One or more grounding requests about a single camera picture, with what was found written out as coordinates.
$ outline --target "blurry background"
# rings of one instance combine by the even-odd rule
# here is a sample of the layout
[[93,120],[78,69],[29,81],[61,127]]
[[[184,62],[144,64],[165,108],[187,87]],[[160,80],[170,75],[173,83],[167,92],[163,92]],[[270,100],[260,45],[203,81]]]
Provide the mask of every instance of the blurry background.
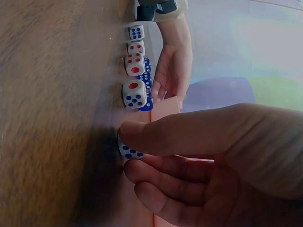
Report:
[[[301,0],[188,0],[194,65],[183,112],[258,103],[303,111]],[[162,38],[154,23],[153,56]]]

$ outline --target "wrist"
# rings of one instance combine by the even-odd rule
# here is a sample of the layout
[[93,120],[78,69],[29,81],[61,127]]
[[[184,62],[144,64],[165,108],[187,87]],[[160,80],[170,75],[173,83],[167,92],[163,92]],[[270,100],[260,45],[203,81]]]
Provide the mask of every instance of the wrist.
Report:
[[163,44],[173,46],[191,45],[191,35],[185,16],[179,19],[158,22]]

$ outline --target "hand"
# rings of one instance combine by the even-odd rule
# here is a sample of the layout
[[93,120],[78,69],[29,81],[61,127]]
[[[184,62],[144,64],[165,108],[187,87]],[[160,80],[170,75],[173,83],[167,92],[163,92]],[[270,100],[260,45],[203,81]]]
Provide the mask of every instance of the hand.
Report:
[[303,225],[302,112],[241,104],[126,122],[119,135],[151,154],[126,162],[125,174],[145,207],[174,225]]
[[185,16],[157,23],[163,38],[152,96],[154,101],[177,96],[182,109],[193,64],[191,34]]
[[191,43],[163,46],[151,91],[155,101],[177,96],[179,107],[182,108],[191,78],[192,62]]

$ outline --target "white die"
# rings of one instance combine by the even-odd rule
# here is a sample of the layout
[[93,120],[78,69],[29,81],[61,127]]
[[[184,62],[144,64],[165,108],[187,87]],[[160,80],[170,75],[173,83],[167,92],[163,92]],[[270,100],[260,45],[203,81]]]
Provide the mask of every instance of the white die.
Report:
[[147,103],[146,88],[143,81],[132,79],[123,84],[123,101],[127,108],[139,109]]
[[134,149],[131,149],[130,147],[126,146],[120,139],[118,135],[118,147],[121,155],[127,159],[140,159],[145,156],[142,152],[137,152]]
[[129,36],[132,40],[140,40],[145,38],[143,25],[136,25],[129,28]]
[[128,43],[127,50],[129,54],[140,52],[145,56],[145,45],[143,40],[132,41]]
[[125,68],[129,76],[139,76],[145,72],[145,62],[142,53],[137,52],[125,57]]

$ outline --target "wood grain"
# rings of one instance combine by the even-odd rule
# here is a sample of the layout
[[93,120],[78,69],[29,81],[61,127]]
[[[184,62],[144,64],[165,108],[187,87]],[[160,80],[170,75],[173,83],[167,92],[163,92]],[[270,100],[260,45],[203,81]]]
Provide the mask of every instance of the wood grain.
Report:
[[0,226],[152,225],[116,128],[131,1],[0,3]]

